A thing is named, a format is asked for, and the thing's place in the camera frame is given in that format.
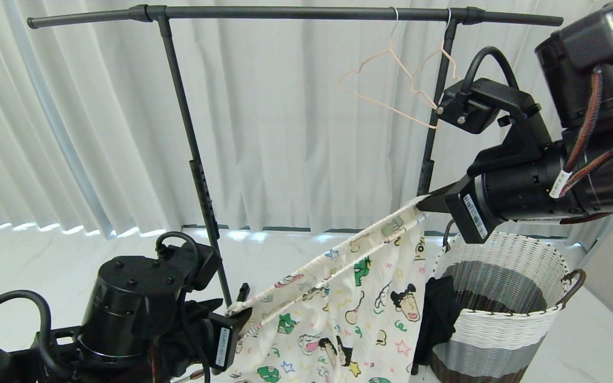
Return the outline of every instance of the clothes hanger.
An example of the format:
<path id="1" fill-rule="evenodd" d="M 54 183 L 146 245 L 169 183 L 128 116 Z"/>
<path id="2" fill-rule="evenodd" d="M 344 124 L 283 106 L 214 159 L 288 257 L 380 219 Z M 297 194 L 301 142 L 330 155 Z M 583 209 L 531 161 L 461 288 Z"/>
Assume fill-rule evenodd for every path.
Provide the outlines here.
<path id="1" fill-rule="evenodd" d="M 387 104 L 384 104 L 380 101 L 377 101 L 376 99 L 372 99 L 370 97 L 365 97 L 364 95 L 360 95 L 360 94 L 356 94 L 355 92 L 352 92 L 351 90 L 345 89 L 345 87 L 342 86 L 342 81 L 347 78 L 349 75 L 356 73 L 356 74 L 360 74 L 361 71 L 363 70 L 363 67 L 367 64 L 370 63 L 370 61 L 375 60 L 379 57 L 385 56 L 385 54 L 391 54 L 391 56 L 394 58 L 394 61 L 396 61 L 396 63 L 401 67 L 401 69 L 403 70 L 404 73 L 406 73 L 406 76 L 409 78 L 411 85 L 410 85 L 410 89 L 411 92 L 414 95 L 422 95 L 424 96 L 420 98 L 420 101 L 424 102 L 425 104 L 427 104 L 429 107 L 432 107 L 432 109 L 436 109 L 436 104 L 434 102 L 434 100 L 432 99 L 432 97 L 430 97 L 428 94 L 426 94 L 425 92 L 423 92 L 422 90 L 416 90 L 414 85 L 413 85 L 413 80 L 416 77 L 416 75 L 421 72 L 423 70 L 423 67 L 425 65 L 425 63 L 428 61 L 429 58 L 431 58 L 432 56 L 434 56 L 436 53 L 441 53 L 443 55 L 445 55 L 451 63 L 453 63 L 453 79 L 460 79 L 457 75 L 455 75 L 455 60 L 453 60 L 453 58 L 451 57 L 450 54 L 448 54 L 448 52 L 446 52 L 443 49 L 443 39 L 441 39 L 441 46 L 439 49 L 437 49 L 436 51 L 434 51 L 432 54 L 430 54 L 429 56 L 427 56 L 427 58 L 424 59 L 423 63 L 421 64 L 421 66 L 419 66 L 419 68 L 416 69 L 416 71 L 411 75 L 411 73 L 409 72 L 409 70 L 407 70 L 407 68 L 403 65 L 403 63 L 401 62 L 401 59 L 399 59 L 399 57 L 396 55 L 396 53 L 394 52 L 394 48 L 392 48 L 392 37 L 394 37 L 394 31 L 396 31 L 396 26 L 399 24 L 399 10 L 396 9 L 396 7 L 391 7 L 394 12 L 396 12 L 396 22 L 394 24 L 394 27 L 392 28 L 392 32 L 390 34 L 390 43 L 389 43 L 389 47 L 387 48 L 386 51 L 383 51 L 381 53 L 378 54 L 374 54 L 373 56 L 370 56 L 369 58 L 367 58 L 366 60 L 364 60 L 361 65 L 358 67 L 358 69 L 353 69 L 348 71 L 347 73 L 345 73 L 340 80 L 337 83 L 337 87 L 338 89 L 342 90 L 343 92 L 346 92 L 348 94 L 351 95 L 355 95 L 356 97 L 359 97 L 361 99 L 365 99 L 368 102 L 373 102 L 374 104 L 378 104 L 379 106 L 383 106 L 386 107 L 387 109 L 389 109 L 392 112 L 395 112 L 397 114 L 400 114 L 401 116 L 406 117 L 407 119 L 410 119 L 411 121 L 415 121 L 418 124 L 422 124 L 423 126 L 427 126 L 428 128 L 431 129 L 436 129 L 436 126 L 431 126 L 428 123 L 425 123 L 421 120 L 416 119 L 415 117 L 409 116 L 408 114 L 399 111 L 398 109 L 395 109 L 394 107 L 391 107 Z M 450 8 L 448 8 L 448 20 L 446 21 L 446 29 L 448 29 L 448 24 L 451 21 L 451 10 Z"/>

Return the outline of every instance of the basket rim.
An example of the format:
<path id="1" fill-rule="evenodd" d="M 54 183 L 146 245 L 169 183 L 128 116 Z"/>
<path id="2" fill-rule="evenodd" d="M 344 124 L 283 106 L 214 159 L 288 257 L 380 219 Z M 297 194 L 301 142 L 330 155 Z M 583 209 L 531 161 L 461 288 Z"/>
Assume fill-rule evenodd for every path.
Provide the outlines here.
<path id="1" fill-rule="evenodd" d="M 559 250 L 555 248 L 555 246 L 552 246 L 549 243 L 542 242 L 542 240 L 539 240 L 538 238 L 531 238 L 526 235 L 519 235 L 519 234 L 514 234 L 514 233 L 508 233 L 508 232 L 494 231 L 493 233 L 491 233 L 491 236 L 489 238 L 492 238 L 494 236 L 517 237 L 518 240 L 523 240 L 524 242 L 538 242 L 538 243 L 541 243 L 543 246 L 549 247 L 550 249 L 552 249 L 555 255 L 558 255 L 560 265 L 562 266 L 562 269 L 564 269 L 565 275 L 569 274 L 569 265 L 567 264 L 567 260 L 564 259 L 564 257 L 562 256 L 562 253 L 560 253 Z M 457 233 L 456 235 L 454 235 L 453 238 L 450 239 L 449 245 L 455 242 L 455 239 L 458 237 L 462 238 L 462 235 L 460 233 Z M 441 256 L 445 254 L 446 254 L 446 247 L 444 246 L 444 247 L 441 247 L 440 252 L 436 255 L 435 262 L 432 266 L 432 272 L 430 273 L 430 276 L 429 276 L 430 278 L 436 277 L 436 267 L 438 266 L 438 262 L 440 261 Z M 560 283 L 562 284 L 562 294 L 567 294 L 569 292 L 569 287 L 571 286 L 571 281 L 560 281 Z M 521 320 L 521 319 L 526 320 L 536 315 L 557 314 L 557 311 L 560 311 L 562 309 L 564 309 L 564 304 L 558 303 L 552 307 L 548 307 L 545 310 L 531 311 L 528 313 L 497 313 L 494 311 L 462 309 L 460 310 L 460 315 L 466 315 L 467 317 L 473 317 L 473 318 L 497 317 L 497 318 L 510 318 L 510 319 L 516 319 L 516 320 Z"/>

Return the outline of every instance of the black cloth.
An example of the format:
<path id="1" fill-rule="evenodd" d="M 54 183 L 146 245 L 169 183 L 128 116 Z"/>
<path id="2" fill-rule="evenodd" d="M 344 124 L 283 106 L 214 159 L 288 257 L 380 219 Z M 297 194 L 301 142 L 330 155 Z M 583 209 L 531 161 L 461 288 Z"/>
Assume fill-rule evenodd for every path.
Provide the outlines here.
<path id="1" fill-rule="evenodd" d="M 448 342 L 455 332 L 455 321 L 462 305 L 453 290 L 453 276 L 440 279 L 430 278 L 425 284 L 423 321 L 416 346 L 413 364 L 427 366 L 430 363 L 432 347 Z"/>

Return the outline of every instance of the laundry basket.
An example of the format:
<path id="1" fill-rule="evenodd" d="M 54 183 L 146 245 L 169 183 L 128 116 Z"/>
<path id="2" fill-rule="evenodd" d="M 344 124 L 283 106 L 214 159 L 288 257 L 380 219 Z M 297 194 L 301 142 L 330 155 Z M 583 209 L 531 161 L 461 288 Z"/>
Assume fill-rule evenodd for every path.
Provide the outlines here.
<path id="1" fill-rule="evenodd" d="M 431 276 L 453 276 L 465 307 L 450 341 L 430 357 L 444 383 L 520 381 L 552 320 L 586 277 L 581 269 L 569 272 L 554 247 L 501 232 L 483 245 L 468 245 L 460 235 L 450 245 L 444 240 Z"/>

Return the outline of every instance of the marble tile floor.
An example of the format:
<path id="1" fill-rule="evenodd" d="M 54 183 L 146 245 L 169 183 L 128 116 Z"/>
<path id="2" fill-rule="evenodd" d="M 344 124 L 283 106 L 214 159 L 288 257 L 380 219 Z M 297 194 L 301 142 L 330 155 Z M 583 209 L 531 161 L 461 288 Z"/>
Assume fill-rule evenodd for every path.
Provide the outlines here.
<path id="1" fill-rule="evenodd" d="M 206 242 L 204 230 L 188 233 Z M 219 245 L 231 293 L 235 296 L 244 281 L 258 293 L 349 236 L 224 230 Z M 54 328 L 78 325 L 98 267 L 117 255 L 155 256 L 154 242 L 155 237 L 139 233 L 106 240 L 83 232 L 64 235 L 58 229 L 14 232 L 4 228 L 0 230 L 0 293 L 22 288 L 37 291 L 51 306 Z M 440 242 L 438 237 L 428 239 L 428 264 Z M 584 255 L 580 247 L 552 243 L 565 255 L 570 268 Z M 215 279 L 205 291 L 190 296 L 198 300 L 221 297 L 219 282 Z M 39 326 L 37 318 L 36 308 L 25 301 L 0 306 L 0 347 L 8 351 L 29 347 Z M 429 369 L 421 368 L 411 381 L 431 383 L 438 379 Z M 523 378 L 524 383 L 535 381 L 613 383 L 613 313 L 588 290 L 581 289 L 552 325 Z"/>

